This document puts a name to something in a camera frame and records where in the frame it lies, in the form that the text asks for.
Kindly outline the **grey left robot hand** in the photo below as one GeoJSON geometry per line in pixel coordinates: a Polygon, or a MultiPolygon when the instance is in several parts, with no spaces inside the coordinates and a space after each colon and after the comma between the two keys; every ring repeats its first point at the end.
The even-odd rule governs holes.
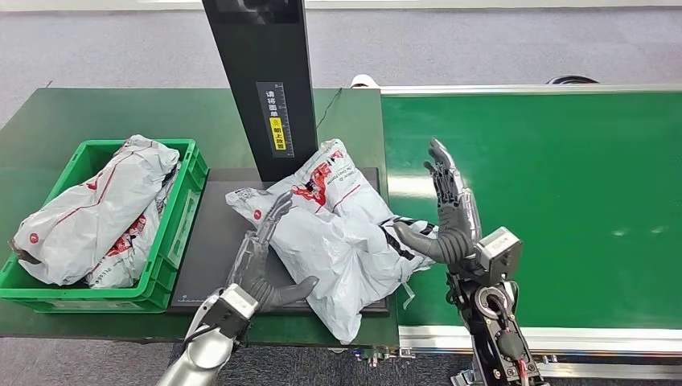
{"type": "Polygon", "coordinates": [[[281,218],[293,207],[292,196],[290,191],[279,195],[256,228],[245,233],[228,275],[227,283],[237,284],[254,298],[260,312],[306,299],[319,282],[316,276],[309,276],[296,285],[277,288],[266,277],[270,241],[281,218]]]}

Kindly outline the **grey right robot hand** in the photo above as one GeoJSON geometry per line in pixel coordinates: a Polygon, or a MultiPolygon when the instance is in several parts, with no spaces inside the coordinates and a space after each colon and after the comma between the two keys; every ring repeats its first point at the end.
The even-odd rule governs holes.
{"type": "Polygon", "coordinates": [[[405,222],[393,227],[399,240],[414,251],[451,265],[475,255],[475,243],[482,237],[482,227],[473,191],[466,185],[448,149],[436,138],[429,142],[432,162],[424,162],[433,180],[437,196],[438,231],[429,238],[412,230],[405,222]]]}

